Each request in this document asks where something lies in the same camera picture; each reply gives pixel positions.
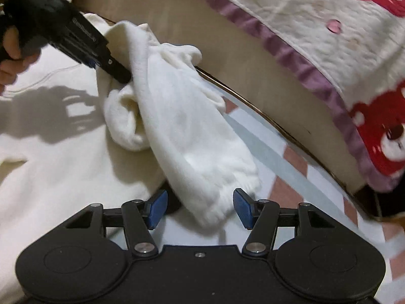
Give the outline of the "person's left hand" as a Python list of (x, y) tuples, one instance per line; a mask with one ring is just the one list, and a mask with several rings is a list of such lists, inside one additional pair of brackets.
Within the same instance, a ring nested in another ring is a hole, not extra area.
[(18, 30), (11, 26), (3, 36), (2, 46), (8, 54), (8, 57), (1, 61), (1, 93), (6, 86), (15, 83), (18, 75), (30, 68), (40, 57), (41, 51), (37, 50), (32, 55), (23, 58), (18, 41)]

